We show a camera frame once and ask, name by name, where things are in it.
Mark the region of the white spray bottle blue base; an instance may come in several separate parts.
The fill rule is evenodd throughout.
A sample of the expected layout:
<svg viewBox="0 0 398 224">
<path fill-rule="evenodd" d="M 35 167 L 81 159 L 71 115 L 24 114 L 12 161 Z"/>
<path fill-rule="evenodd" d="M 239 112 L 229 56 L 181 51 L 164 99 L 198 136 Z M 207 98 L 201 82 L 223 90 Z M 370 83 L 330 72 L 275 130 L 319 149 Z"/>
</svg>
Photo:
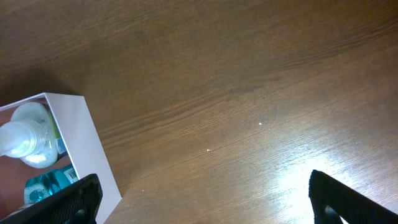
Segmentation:
<svg viewBox="0 0 398 224">
<path fill-rule="evenodd" d="M 1 155 L 36 169 L 56 163 L 67 153 L 52 113 L 39 102 L 19 105 L 1 126 Z"/>
</svg>

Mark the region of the teal mouthwash bottle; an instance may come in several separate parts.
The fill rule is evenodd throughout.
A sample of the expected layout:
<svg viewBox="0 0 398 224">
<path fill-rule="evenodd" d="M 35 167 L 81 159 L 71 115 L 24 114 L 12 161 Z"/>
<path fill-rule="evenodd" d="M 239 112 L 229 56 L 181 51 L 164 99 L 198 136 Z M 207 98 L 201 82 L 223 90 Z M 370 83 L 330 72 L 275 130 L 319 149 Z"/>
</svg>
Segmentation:
<svg viewBox="0 0 398 224">
<path fill-rule="evenodd" d="M 72 164 L 33 177 L 25 183 L 24 203 L 37 203 L 77 181 L 78 176 Z"/>
</svg>

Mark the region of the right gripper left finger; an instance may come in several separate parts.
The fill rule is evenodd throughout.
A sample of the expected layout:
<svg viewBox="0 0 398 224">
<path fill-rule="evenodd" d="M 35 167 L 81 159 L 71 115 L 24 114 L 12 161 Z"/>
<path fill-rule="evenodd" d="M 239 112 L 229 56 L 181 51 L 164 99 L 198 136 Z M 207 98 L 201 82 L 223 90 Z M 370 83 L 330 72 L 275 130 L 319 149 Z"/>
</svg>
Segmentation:
<svg viewBox="0 0 398 224">
<path fill-rule="evenodd" d="M 96 224 L 102 197 L 98 176 L 90 174 L 1 224 Z"/>
</svg>

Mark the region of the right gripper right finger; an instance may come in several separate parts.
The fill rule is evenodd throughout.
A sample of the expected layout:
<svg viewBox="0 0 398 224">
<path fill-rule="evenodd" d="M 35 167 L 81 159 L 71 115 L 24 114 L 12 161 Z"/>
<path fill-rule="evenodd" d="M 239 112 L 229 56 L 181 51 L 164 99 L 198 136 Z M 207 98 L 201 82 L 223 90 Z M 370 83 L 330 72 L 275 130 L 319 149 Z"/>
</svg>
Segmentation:
<svg viewBox="0 0 398 224">
<path fill-rule="evenodd" d="M 313 170 L 308 186 L 315 224 L 397 223 L 397 214 L 328 174 Z"/>
</svg>

